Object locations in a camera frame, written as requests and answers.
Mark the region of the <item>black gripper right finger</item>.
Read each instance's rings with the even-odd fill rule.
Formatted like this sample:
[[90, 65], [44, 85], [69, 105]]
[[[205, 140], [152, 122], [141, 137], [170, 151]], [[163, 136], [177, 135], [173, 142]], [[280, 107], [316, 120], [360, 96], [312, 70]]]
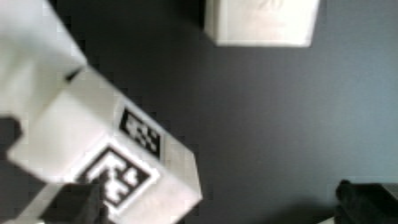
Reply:
[[398, 199], [378, 183], [339, 182], [335, 224], [398, 224]]

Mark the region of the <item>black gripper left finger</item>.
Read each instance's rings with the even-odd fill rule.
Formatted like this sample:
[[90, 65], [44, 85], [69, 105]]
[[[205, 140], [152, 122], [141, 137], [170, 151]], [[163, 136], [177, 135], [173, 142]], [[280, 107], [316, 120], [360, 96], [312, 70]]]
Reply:
[[99, 184], [47, 184], [10, 224], [109, 224]]

